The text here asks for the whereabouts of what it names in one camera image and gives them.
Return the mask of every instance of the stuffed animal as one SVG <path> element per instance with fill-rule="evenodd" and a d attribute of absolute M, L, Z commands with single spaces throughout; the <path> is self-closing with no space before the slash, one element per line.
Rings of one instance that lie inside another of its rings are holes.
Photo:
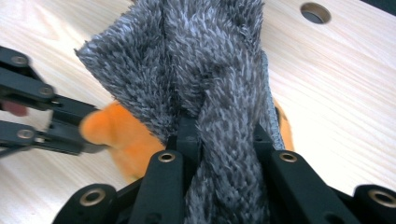
<path fill-rule="evenodd" d="M 277 102 L 277 117 L 285 148 L 293 150 L 289 122 Z M 142 177 L 151 156 L 164 149 L 138 119 L 117 101 L 91 113 L 80 125 L 82 136 L 94 144 L 109 146 L 109 153 L 128 182 Z"/>

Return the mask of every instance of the metal screw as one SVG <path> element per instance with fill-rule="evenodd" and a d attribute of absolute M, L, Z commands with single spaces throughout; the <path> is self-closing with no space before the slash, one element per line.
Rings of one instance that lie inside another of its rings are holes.
<path fill-rule="evenodd" d="M 22 129 L 17 132 L 17 136 L 23 139 L 32 138 L 35 134 L 31 130 Z"/>
<path fill-rule="evenodd" d="M 292 155 L 288 152 L 280 153 L 279 157 L 282 161 L 287 161 L 287 162 L 296 162 L 297 161 L 297 157 L 295 157 L 294 155 Z"/>
<path fill-rule="evenodd" d="M 169 162 L 169 161 L 173 161 L 175 158 L 176 156 L 174 154 L 165 152 L 158 157 L 158 160 L 161 162 Z"/>
<path fill-rule="evenodd" d="M 27 64 L 27 59 L 21 56 L 14 56 L 11 58 L 11 61 L 15 64 Z"/>
<path fill-rule="evenodd" d="M 40 88 L 39 92 L 42 95 L 52 95 L 53 94 L 53 90 L 50 87 L 42 87 L 42 88 Z"/>
<path fill-rule="evenodd" d="M 396 198 L 382 190 L 371 189 L 369 191 L 369 196 L 376 203 L 379 203 L 389 208 L 396 208 Z"/>
<path fill-rule="evenodd" d="M 90 189 L 79 199 L 79 203 L 83 206 L 93 206 L 99 204 L 106 197 L 103 189 Z"/>

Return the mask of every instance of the gray fuzzy fabric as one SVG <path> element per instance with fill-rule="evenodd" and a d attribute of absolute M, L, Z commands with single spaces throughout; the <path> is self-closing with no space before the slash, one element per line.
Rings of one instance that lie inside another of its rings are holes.
<path fill-rule="evenodd" d="M 197 118 L 204 156 L 186 195 L 185 223 L 268 221 L 255 125 L 284 147 L 261 25 L 261 0 L 139 0 L 77 51 L 163 143 L 177 133 L 181 109 Z"/>

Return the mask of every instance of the light wood surface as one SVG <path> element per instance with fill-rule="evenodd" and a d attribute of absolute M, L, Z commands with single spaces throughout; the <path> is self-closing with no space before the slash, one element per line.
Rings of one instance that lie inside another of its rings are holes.
<path fill-rule="evenodd" d="M 348 194 L 375 183 L 396 190 L 396 17 L 358 0 L 317 0 L 328 24 L 307 21 L 303 0 L 267 0 L 262 46 L 273 95 L 296 151 Z M 61 95 L 103 107 L 111 96 L 74 54 L 107 28 L 127 0 L 0 1 L 0 46 L 31 57 Z M 44 128 L 49 112 L 0 119 Z M 31 150 L 0 160 L 0 223 L 51 223 L 68 198 L 92 183 L 125 182 L 108 154 L 73 157 Z"/>

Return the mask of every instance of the wood grain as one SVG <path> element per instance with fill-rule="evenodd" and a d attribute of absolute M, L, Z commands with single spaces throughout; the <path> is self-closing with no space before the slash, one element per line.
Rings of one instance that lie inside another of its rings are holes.
<path fill-rule="evenodd" d="M 331 186 L 351 194 L 375 183 L 396 190 L 396 18 L 358 0 L 317 0 L 332 14 L 307 21 L 302 0 L 267 0 L 262 47 L 273 95 L 296 151 Z M 4 0 L 0 46 L 24 52 L 58 93 L 103 107 L 111 96 L 74 54 L 131 5 L 127 0 Z M 0 119 L 44 128 L 49 112 Z M 51 223 L 92 183 L 125 185 L 107 153 L 73 157 L 31 150 L 0 160 L 0 223 Z"/>

